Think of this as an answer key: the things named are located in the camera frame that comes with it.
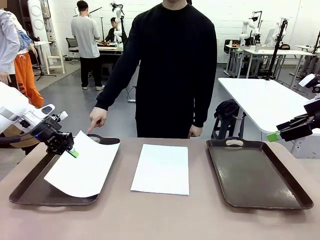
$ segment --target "tray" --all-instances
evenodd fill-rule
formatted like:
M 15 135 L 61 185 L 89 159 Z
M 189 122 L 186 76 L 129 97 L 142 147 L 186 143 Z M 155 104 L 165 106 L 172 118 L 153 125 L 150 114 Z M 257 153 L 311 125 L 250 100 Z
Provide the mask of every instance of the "tray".
M 120 143 L 117 138 L 103 138 L 95 134 L 89 134 L 88 136 L 103 145 Z M 73 197 L 44 180 L 59 157 L 58 155 L 47 154 L 11 193 L 10 202 L 47 207 L 88 206 L 93 204 L 98 199 L 99 194 L 87 198 Z
M 206 143 L 223 196 L 231 206 L 270 210 L 306 210 L 314 206 L 266 143 L 238 137 Z

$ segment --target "neck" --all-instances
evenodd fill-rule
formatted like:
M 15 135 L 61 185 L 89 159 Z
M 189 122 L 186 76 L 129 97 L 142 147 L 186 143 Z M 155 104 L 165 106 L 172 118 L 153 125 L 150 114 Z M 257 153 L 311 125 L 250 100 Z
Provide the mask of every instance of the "neck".
M 176 0 L 171 2 L 170 0 L 163 0 L 162 5 L 169 10 L 180 10 L 187 6 L 187 0 Z
M 80 16 L 85 17 L 88 16 L 89 14 L 86 11 L 81 11 Z

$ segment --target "seated person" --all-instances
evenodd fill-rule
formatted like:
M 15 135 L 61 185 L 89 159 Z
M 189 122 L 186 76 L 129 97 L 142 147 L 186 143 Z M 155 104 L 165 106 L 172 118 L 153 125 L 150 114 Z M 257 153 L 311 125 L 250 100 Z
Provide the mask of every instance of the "seated person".
M 115 36 L 115 31 L 117 31 L 118 23 L 116 23 L 116 18 L 111 18 L 111 25 L 112 28 L 109 30 L 108 36 L 106 36 L 105 41 L 106 42 L 117 42 L 117 38 Z M 124 33 L 124 36 L 122 36 L 122 41 L 125 42 L 127 40 L 126 33 Z

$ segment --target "person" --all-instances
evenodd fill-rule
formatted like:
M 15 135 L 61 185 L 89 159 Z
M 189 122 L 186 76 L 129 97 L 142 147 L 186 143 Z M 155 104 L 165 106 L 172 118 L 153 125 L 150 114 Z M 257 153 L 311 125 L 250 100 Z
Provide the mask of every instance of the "person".
M 88 72 L 92 70 L 95 88 L 104 89 L 101 84 L 102 64 L 96 40 L 100 39 L 98 26 L 95 20 L 89 18 L 89 7 L 85 1 L 78 1 L 77 7 L 80 15 L 71 21 L 72 35 L 79 45 L 82 89 L 88 89 Z
M 106 36 L 105 41 L 106 42 L 117 42 L 117 38 L 115 36 L 115 31 L 118 29 L 118 23 L 116 23 L 115 17 L 111 18 L 110 21 L 111 21 L 112 28 L 109 30 L 108 36 Z M 122 36 L 121 38 L 125 42 L 125 40 L 127 39 L 126 33 L 124 33 L 124 36 Z
M 18 88 L 14 60 L 19 52 L 20 41 L 10 13 L 0 8 L 0 81 Z
M 19 31 L 27 32 L 23 29 L 19 23 L 16 15 L 11 12 L 10 19 L 12 20 L 15 28 Z M 34 53 L 35 57 L 38 57 L 35 47 L 30 43 L 29 48 Z M 29 99 L 29 103 L 35 107 L 41 108 L 44 104 L 44 98 L 36 89 L 35 75 L 32 69 L 31 58 L 29 55 L 28 48 L 18 52 L 14 60 L 15 76 L 20 92 Z
M 129 84 L 140 62 L 136 86 L 137 136 L 199 137 L 215 83 L 214 24 L 186 0 L 163 0 L 133 20 L 126 44 L 108 87 L 97 97 L 88 132 L 105 124 L 108 108 Z M 204 51 L 199 51 L 198 44 Z

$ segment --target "stack of paper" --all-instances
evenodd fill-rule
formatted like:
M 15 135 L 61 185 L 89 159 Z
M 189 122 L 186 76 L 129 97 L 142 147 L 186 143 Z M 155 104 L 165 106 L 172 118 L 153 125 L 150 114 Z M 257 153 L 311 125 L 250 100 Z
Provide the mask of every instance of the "stack of paper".
M 131 191 L 189 195 L 188 148 L 144 144 Z
M 64 152 L 44 179 L 60 191 L 73 197 L 97 195 L 105 183 L 120 143 L 102 145 L 82 131 L 74 138 L 74 158 Z

